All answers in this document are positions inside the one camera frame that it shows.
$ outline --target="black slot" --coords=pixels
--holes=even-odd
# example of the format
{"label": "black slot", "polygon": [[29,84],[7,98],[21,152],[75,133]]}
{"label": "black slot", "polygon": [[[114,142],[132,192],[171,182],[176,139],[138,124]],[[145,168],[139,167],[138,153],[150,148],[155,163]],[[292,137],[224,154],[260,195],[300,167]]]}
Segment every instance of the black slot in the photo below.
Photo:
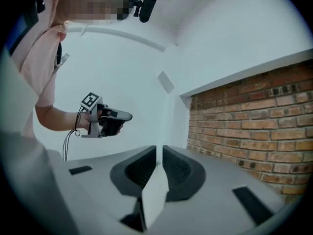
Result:
{"label": "black slot", "polygon": [[141,198],[137,198],[133,213],[125,216],[120,222],[140,232],[144,232],[147,229]]}
{"label": "black slot", "polygon": [[75,174],[79,174],[85,171],[89,171],[92,170],[92,168],[88,165],[82,166],[82,167],[77,167],[77,168],[73,168],[73,169],[69,169],[70,174],[75,175]]}
{"label": "black slot", "polygon": [[256,225],[260,225],[273,216],[271,211],[254,195],[248,187],[233,189],[244,209],[249,213]]}
{"label": "black slot", "polygon": [[199,162],[167,145],[163,146],[163,168],[169,185],[166,202],[190,199],[206,179],[205,169]]}

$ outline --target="person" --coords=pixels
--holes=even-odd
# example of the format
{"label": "person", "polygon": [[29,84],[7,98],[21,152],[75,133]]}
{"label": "person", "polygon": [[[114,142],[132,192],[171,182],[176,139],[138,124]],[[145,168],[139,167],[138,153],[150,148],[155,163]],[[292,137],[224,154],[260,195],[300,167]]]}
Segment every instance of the person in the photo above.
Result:
{"label": "person", "polygon": [[[12,54],[20,74],[38,95],[35,106],[40,124],[52,131],[74,129],[77,112],[65,112],[53,106],[55,90],[55,60],[67,35],[67,22],[89,24],[94,20],[112,20],[125,12],[127,0],[44,0],[45,10],[38,14],[36,23],[24,36]],[[89,116],[83,113],[77,128],[88,129]],[[22,135],[35,138],[33,114]]]}

